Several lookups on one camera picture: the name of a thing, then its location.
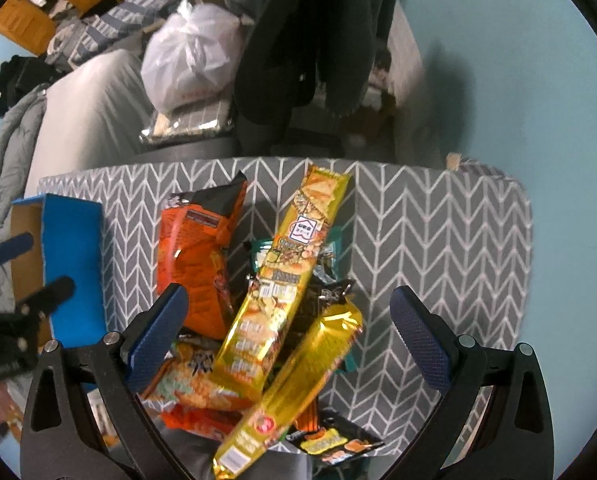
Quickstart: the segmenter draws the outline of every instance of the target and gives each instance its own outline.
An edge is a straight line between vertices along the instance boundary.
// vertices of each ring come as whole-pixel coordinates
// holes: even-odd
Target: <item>gray blanket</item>
[[[12,200],[22,198],[46,109],[40,85],[6,113],[0,127],[0,242],[10,235]],[[0,267],[0,311],[14,309],[9,266]]]

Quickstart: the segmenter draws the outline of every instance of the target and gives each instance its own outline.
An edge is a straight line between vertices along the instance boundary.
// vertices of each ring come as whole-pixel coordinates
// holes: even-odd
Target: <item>gray chevron storage box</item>
[[[343,231],[341,268],[358,283],[355,303],[365,319],[354,349],[358,370],[333,376],[321,398],[386,440],[376,454],[399,453],[422,428],[438,394],[425,386],[392,327],[390,293],[408,284],[454,332],[512,348],[529,287],[529,200],[516,180],[474,161],[457,171],[314,162],[353,176],[335,224]],[[243,289],[243,242],[274,234],[307,164],[235,158],[121,166],[45,178],[39,192],[102,204],[106,318],[109,329],[122,330],[154,300],[160,211],[169,193],[226,184],[239,170],[246,174],[247,197],[229,254],[231,286]],[[479,396],[463,441],[487,394]],[[296,452],[283,444],[277,449]]]

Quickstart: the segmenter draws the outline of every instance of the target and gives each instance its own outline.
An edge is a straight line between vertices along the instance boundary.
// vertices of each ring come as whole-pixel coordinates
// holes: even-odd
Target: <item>blue gripper pad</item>
[[[419,312],[421,306],[425,312]],[[421,369],[425,382],[445,395],[452,381],[451,359],[423,320],[425,313],[431,316],[429,311],[411,288],[400,286],[392,292],[389,312],[396,330]]]
[[[34,237],[22,233],[0,243],[0,266],[25,254],[34,245]]]
[[[133,394],[144,391],[163,364],[187,316],[187,291],[170,284],[147,312],[137,314],[124,334],[121,358],[128,365],[126,384]]]

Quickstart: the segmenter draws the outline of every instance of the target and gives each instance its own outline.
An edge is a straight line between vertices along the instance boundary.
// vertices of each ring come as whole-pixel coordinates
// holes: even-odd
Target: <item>yellow snack bag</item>
[[[243,416],[214,455],[214,475],[231,480],[275,444],[325,386],[362,330],[360,310],[329,306],[310,327],[261,401]]]
[[[349,175],[309,166],[216,356],[214,383],[261,399],[348,182]]]

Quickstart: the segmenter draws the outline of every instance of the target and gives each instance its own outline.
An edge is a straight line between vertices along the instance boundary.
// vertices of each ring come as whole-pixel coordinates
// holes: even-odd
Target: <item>snack bag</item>
[[[317,431],[304,430],[295,424],[285,440],[327,465],[337,465],[385,445],[382,439],[348,421],[333,408],[320,409],[318,418]]]
[[[320,428],[318,421],[318,399],[314,399],[305,411],[296,417],[293,426],[296,431],[315,433]]]
[[[187,345],[201,350],[214,350],[216,352],[221,346],[220,341],[216,341],[216,339],[212,339],[211,337],[198,335],[184,326],[179,330],[179,333],[175,339],[175,343],[187,343]]]
[[[96,388],[87,394],[87,400],[89,401],[96,426],[102,436],[102,441],[106,447],[114,447],[120,444],[120,438],[116,433],[116,429],[110,420],[110,414],[107,412],[105,403],[101,397],[101,391]]]
[[[361,332],[351,303],[328,307],[282,367],[261,401],[249,410],[214,455],[218,480],[236,478],[275,444],[316,398]]]
[[[163,362],[152,384],[144,391],[144,399],[224,411],[246,410],[252,405],[251,400],[242,399],[211,381],[216,351],[176,342],[172,353],[174,357]]]
[[[219,442],[226,439],[242,416],[240,412],[217,412],[189,408],[182,404],[176,404],[171,411],[161,413],[161,419],[168,428],[189,431]]]
[[[262,267],[267,253],[272,248],[273,238],[264,238],[262,240],[254,240],[251,242],[251,260],[252,269],[258,272]],[[321,282],[328,284],[334,283],[341,279],[341,271],[339,269],[339,258],[342,251],[342,229],[339,226],[334,226],[329,229],[329,234],[325,243],[322,245],[318,253],[316,265],[313,268],[313,275]]]
[[[224,251],[243,206],[247,180],[174,193],[162,213],[157,292],[180,283],[190,297],[185,327],[223,339],[234,318]]]
[[[305,335],[312,323],[323,313],[325,308],[333,303],[345,302],[345,295],[351,290],[354,283],[354,280],[342,280],[330,285],[323,285],[312,279],[307,285],[305,295],[298,306],[292,324],[286,327],[288,333],[278,353],[278,361],[285,362],[290,357],[291,352],[305,339]]]
[[[256,402],[312,276],[349,175],[309,166],[214,364],[212,379]]]

